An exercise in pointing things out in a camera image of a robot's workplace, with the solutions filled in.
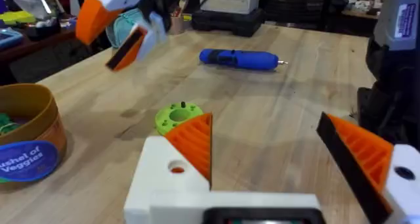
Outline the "finger of the white orange right gripper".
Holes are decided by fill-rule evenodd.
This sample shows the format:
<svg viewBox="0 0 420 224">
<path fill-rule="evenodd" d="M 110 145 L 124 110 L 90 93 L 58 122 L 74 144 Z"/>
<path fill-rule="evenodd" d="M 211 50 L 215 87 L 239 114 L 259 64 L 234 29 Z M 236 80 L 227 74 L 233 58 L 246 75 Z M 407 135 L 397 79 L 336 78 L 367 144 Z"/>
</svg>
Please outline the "finger of the white orange right gripper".
<svg viewBox="0 0 420 224">
<path fill-rule="evenodd" d="M 149 18 L 140 11 L 124 12 L 106 28 L 106 34 L 115 51 L 106 67 L 114 72 L 142 60 L 167 39 L 163 18 L 156 12 Z"/>
<path fill-rule="evenodd" d="M 140 0 L 84 0 L 75 26 L 75 36 L 90 45 L 120 13 Z"/>
</svg>

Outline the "white orange left gripper left finger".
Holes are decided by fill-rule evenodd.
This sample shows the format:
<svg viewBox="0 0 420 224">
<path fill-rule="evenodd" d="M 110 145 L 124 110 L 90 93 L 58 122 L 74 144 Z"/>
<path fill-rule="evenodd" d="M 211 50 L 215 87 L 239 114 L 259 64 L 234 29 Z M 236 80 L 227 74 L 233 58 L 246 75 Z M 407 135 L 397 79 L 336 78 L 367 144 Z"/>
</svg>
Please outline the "white orange left gripper left finger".
<svg viewBox="0 0 420 224">
<path fill-rule="evenodd" d="M 213 115 L 206 113 L 145 140 L 123 207 L 126 223 L 151 223 L 156 193 L 211 190 L 212 129 Z"/>
</svg>

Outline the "white orange left gripper right finger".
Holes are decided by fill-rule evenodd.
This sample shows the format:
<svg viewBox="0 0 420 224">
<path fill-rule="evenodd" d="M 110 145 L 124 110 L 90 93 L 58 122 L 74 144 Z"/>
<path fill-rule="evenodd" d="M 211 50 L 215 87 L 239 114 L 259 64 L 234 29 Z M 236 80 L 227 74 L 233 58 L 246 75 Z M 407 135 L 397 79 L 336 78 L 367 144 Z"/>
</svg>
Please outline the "white orange left gripper right finger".
<svg viewBox="0 0 420 224">
<path fill-rule="evenodd" d="M 370 223 L 419 224 L 419 151 L 322 113 L 317 134 Z"/>
</svg>

